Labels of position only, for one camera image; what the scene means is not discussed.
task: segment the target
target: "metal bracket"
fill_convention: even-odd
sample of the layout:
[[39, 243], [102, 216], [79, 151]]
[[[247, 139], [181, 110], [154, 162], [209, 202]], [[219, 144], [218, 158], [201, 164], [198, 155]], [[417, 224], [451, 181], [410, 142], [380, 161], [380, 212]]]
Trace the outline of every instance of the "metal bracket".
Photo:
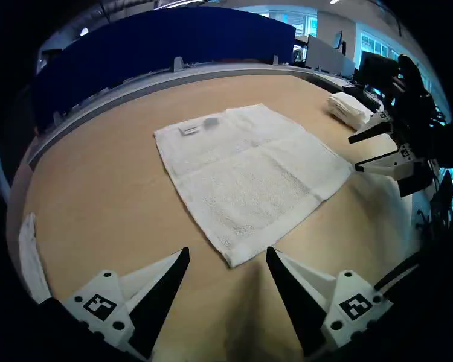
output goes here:
[[189, 262], [183, 248], [122, 278], [103, 270], [63, 305], [93, 334], [147, 361]]
[[393, 305], [352, 270], [334, 277], [273, 247], [266, 260], [305, 355], [344, 346]]
[[54, 118], [54, 126], [56, 126], [56, 127], [64, 121], [64, 119], [62, 118], [62, 115], [60, 115], [60, 113], [58, 111], [54, 112], [53, 118]]
[[364, 139], [382, 135], [393, 134], [393, 120], [386, 111], [375, 113], [369, 121], [365, 123], [354, 135], [348, 138], [349, 143], [353, 144]]
[[183, 71], [185, 69], [183, 58], [182, 57], [175, 57], [173, 60], [173, 73]]
[[397, 151], [358, 162], [354, 168], [359, 172], [390, 176], [395, 181], [399, 181], [412, 176], [415, 164], [421, 164], [424, 161], [414, 155], [409, 144], [403, 144]]

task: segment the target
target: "blue partition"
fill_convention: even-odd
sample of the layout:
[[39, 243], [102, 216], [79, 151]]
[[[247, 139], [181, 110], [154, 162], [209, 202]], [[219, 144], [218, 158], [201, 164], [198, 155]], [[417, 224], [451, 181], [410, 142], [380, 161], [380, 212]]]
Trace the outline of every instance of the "blue partition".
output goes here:
[[106, 87], [185, 63], [225, 59], [290, 62], [295, 28], [256, 14], [196, 7], [148, 11], [95, 30], [46, 65], [32, 83], [37, 128]]

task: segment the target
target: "wooden table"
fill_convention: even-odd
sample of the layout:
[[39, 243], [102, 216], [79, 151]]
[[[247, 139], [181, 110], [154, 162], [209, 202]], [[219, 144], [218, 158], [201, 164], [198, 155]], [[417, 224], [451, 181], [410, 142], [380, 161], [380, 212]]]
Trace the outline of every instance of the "wooden table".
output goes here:
[[[24, 215], [53, 294], [66, 299], [102, 269], [130, 273], [190, 248], [191, 263], [155, 346], [155, 361], [301, 361], [302, 351], [265, 262], [231, 270], [181, 202], [153, 132], [226, 108], [263, 103], [349, 162], [395, 149], [387, 136], [349, 145], [352, 129], [324, 110], [329, 93], [287, 75], [218, 78], [113, 108], [52, 146], [31, 180]], [[354, 174], [276, 244], [311, 267], [354, 269], [374, 283], [413, 249], [411, 197], [384, 176]]]

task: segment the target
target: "folded white towel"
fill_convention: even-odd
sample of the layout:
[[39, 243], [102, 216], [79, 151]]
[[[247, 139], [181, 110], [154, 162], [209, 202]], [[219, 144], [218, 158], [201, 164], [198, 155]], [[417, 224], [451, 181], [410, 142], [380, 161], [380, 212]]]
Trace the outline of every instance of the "folded white towel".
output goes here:
[[[186, 134], [190, 126], [196, 130]], [[262, 104], [173, 124], [155, 138], [176, 190], [230, 267], [275, 244], [351, 173], [316, 137]]]
[[356, 98], [344, 92], [331, 94], [327, 99], [327, 108], [331, 114], [355, 130], [369, 121], [373, 114]]
[[22, 275], [25, 283], [27, 283], [30, 295], [37, 303], [42, 303], [52, 295], [45, 280], [45, 273], [37, 251], [34, 213], [27, 215], [20, 228], [19, 254]]

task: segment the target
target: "black cable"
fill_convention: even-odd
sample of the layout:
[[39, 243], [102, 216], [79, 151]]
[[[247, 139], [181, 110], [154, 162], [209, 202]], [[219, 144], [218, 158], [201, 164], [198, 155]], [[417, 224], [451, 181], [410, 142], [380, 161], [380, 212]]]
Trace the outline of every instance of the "black cable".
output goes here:
[[379, 291], [382, 287], [396, 279], [399, 275], [407, 271], [408, 269], [418, 265], [420, 259], [420, 252], [416, 252], [406, 260], [402, 261], [394, 269], [381, 278], [379, 282], [376, 283], [374, 289]]

